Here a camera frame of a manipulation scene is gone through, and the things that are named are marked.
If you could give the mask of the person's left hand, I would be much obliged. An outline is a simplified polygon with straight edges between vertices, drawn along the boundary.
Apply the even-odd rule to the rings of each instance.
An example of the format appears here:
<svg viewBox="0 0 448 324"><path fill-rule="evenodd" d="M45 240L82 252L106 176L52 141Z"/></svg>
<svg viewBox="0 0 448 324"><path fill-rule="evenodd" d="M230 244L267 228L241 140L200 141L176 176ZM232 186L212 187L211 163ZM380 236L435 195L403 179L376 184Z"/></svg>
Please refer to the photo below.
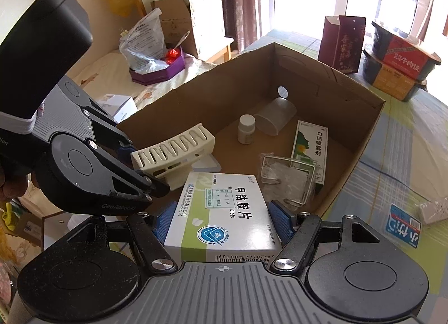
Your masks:
<svg viewBox="0 0 448 324"><path fill-rule="evenodd" d="M7 176L3 170L0 172L0 201L2 203L10 202L13 199L22 197L28 188L29 182L39 188L39 184L36 180L34 173L24 175L11 175Z"/></svg>

